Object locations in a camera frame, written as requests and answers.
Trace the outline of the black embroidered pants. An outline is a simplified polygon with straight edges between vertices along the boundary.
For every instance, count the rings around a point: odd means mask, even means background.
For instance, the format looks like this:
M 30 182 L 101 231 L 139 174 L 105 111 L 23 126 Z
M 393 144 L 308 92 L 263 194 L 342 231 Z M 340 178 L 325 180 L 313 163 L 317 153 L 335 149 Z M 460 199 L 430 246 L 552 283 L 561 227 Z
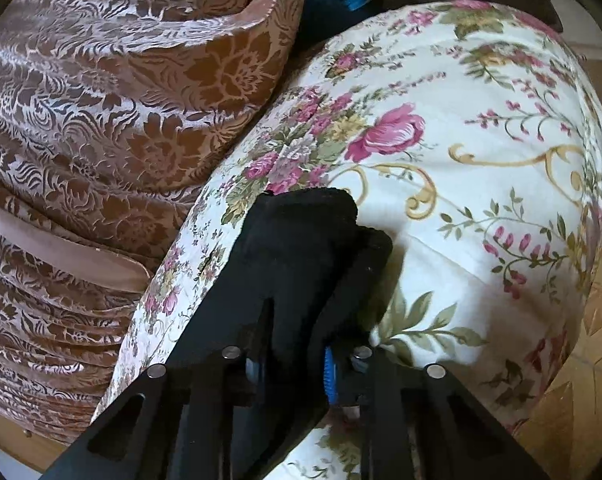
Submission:
M 261 194 L 167 360 L 237 346 L 260 364 L 257 400 L 235 411 L 231 479 L 263 477 L 327 413 L 325 350 L 357 332 L 392 250 L 356 217 L 335 188 Z

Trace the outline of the wooden cabinet door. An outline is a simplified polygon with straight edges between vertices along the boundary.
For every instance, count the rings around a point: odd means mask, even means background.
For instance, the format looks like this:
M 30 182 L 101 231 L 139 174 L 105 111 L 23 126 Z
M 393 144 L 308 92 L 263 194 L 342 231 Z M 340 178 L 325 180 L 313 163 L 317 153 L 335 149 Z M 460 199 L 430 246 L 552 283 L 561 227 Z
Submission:
M 66 445 L 30 434 L 15 422 L 0 415 L 0 449 L 21 464 L 44 472 L 66 451 Z

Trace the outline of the floral bedspread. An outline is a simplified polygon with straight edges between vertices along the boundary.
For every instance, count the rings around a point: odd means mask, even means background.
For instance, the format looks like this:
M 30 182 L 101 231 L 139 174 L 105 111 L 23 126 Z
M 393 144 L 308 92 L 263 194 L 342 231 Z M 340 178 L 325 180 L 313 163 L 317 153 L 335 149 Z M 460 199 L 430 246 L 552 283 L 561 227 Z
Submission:
M 393 239 L 373 344 L 449 364 L 522 426 L 574 348 L 602 248 L 602 104 L 557 32 L 474 0 L 369 18 L 291 75 L 202 188 L 103 402 L 169 355 L 257 196 L 317 186 Z

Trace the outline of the brown floral curtain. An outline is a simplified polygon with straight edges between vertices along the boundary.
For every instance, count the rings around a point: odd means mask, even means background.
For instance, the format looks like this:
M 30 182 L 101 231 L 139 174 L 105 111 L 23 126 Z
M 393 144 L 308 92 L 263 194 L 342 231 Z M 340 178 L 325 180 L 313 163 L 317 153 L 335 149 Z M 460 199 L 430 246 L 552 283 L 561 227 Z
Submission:
M 88 426 L 212 169 L 267 103 L 304 0 L 8 0 L 0 414 Z

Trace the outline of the dark blue bag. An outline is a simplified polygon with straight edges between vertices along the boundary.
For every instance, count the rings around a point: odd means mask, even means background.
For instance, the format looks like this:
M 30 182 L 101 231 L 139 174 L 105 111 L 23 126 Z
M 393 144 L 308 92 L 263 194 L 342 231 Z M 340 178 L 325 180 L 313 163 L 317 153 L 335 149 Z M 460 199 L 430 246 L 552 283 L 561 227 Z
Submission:
M 304 0 L 291 55 L 299 55 L 379 12 L 373 0 Z

